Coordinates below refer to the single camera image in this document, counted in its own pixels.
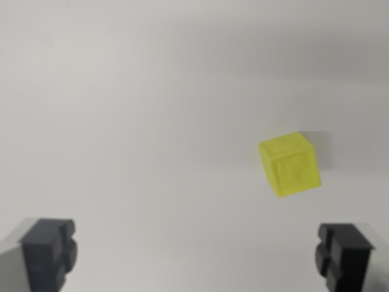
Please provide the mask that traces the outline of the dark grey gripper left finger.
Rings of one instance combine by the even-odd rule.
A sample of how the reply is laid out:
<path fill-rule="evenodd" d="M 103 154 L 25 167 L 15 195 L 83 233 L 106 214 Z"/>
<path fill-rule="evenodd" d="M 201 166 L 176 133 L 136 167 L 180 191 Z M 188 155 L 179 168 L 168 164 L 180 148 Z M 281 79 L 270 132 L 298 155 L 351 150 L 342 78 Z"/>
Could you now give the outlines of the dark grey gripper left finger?
<path fill-rule="evenodd" d="M 1 291 L 61 291 L 77 261 L 72 219 L 26 218 L 1 239 Z"/>

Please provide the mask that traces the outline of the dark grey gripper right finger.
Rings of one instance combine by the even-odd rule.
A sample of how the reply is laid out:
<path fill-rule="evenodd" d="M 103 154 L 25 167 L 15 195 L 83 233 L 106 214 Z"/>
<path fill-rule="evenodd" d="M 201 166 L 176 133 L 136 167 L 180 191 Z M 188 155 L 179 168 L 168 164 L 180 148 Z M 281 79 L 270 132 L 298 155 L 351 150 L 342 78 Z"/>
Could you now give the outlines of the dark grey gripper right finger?
<path fill-rule="evenodd" d="M 388 291 L 388 242 L 364 223 L 322 223 L 315 265 L 328 291 Z"/>

